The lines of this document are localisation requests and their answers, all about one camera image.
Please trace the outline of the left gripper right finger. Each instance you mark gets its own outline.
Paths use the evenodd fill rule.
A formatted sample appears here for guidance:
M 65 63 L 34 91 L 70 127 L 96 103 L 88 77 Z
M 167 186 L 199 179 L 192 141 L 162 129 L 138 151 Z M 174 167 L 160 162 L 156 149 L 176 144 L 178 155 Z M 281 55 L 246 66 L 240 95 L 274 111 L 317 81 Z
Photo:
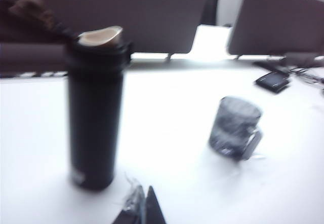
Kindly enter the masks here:
M 146 201 L 145 201 L 145 223 L 146 224 L 166 224 L 155 191 L 151 185 L 148 188 Z

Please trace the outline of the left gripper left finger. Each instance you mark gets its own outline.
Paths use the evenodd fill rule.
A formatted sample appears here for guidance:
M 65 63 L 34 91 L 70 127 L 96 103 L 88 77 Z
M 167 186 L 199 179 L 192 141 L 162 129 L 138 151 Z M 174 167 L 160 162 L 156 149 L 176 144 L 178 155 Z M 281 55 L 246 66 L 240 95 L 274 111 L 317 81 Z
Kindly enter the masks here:
M 145 194 L 142 185 L 133 184 L 113 224 L 145 223 Z

